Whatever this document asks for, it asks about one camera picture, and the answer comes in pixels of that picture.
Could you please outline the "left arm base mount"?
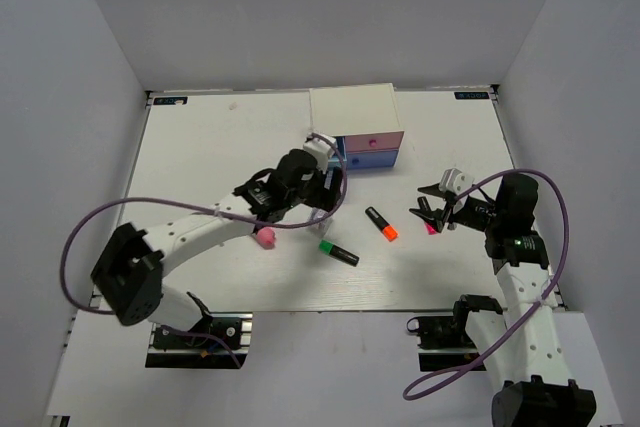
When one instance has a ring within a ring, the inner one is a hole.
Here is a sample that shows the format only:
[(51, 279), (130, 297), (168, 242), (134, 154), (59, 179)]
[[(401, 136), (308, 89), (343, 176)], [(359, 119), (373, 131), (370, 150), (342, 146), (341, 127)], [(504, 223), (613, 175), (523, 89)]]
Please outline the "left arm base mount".
[(176, 335), (153, 325), (145, 367), (156, 369), (240, 369), (249, 353), (253, 315), (214, 314), (202, 329), (207, 337)]

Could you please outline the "clear paper clip jar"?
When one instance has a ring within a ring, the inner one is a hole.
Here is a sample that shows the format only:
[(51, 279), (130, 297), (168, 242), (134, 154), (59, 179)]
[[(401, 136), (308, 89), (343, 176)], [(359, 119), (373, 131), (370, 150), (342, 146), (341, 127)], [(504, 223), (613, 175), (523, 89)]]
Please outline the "clear paper clip jar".
[(324, 238), (333, 223), (333, 218), (329, 217), (326, 211), (314, 208), (311, 210), (308, 221), (309, 225), (306, 229), (316, 237)]

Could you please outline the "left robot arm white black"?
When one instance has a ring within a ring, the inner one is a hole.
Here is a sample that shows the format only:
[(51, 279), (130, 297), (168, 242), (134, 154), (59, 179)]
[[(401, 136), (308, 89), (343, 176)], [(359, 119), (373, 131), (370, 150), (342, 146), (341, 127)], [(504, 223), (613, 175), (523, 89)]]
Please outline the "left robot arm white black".
[(147, 229), (119, 226), (101, 253), (91, 278), (119, 323), (143, 321), (175, 329), (188, 345), (211, 334), (211, 313), (193, 293), (165, 285), (164, 279), (190, 259), (260, 227), (279, 226), (299, 205), (330, 213), (339, 206), (345, 174), (328, 169), (316, 156), (293, 149), (276, 168), (267, 168), (200, 213)]

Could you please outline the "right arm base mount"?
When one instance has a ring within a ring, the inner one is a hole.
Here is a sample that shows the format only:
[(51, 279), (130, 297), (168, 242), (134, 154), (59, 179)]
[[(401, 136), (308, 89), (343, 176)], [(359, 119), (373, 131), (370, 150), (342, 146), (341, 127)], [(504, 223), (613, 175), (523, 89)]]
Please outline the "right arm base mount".
[(464, 366), (479, 356), (467, 334), (453, 326), (452, 315), (412, 317), (406, 323), (406, 330), (417, 338), (421, 372)]

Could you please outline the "light blue drawer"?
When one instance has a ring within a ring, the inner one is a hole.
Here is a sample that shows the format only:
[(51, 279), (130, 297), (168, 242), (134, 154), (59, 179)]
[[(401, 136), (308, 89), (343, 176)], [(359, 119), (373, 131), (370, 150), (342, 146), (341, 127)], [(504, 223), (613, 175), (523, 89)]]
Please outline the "light blue drawer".
[(329, 159), (329, 167), (341, 167), (340, 161), (343, 161), (344, 164), (347, 164), (347, 153), (345, 148), (345, 140), (343, 137), (335, 138), (335, 145), (337, 147), (337, 153), (333, 153)]

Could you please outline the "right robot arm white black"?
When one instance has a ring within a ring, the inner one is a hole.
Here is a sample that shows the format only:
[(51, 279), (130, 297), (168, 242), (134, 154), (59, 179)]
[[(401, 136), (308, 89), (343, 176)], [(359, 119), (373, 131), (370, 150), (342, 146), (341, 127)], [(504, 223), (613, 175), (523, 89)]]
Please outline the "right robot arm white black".
[(435, 184), (420, 188), (412, 214), (438, 233), (464, 226), (485, 236), (485, 251), (504, 300), (465, 294), (453, 308), (443, 336), (478, 350), (459, 366), (429, 372), (409, 384), (403, 397), (416, 401), (433, 395), (482, 366), (493, 388), (491, 422), (495, 426), (587, 426), (595, 417), (593, 391), (578, 385), (564, 358), (554, 320), (556, 287), (569, 250), (569, 216), (557, 195), (562, 219), (562, 248), (549, 261), (535, 230), (539, 183), (559, 188), (546, 174), (515, 168), (489, 176), (500, 185), (495, 197), (474, 193), (484, 186), (455, 168)]

